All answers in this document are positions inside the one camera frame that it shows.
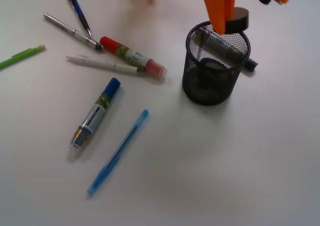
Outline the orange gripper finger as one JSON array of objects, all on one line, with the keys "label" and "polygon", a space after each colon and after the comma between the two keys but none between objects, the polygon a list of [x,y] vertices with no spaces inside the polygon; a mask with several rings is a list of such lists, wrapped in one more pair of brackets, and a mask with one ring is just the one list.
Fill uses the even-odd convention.
[{"label": "orange gripper finger", "polygon": [[204,0],[209,20],[218,34],[224,34],[226,30],[224,0]]},{"label": "orange gripper finger", "polygon": [[229,21],[233,19],[233,12],[235,7],[235,0],[224,0],[224,16],[225,20]]}]

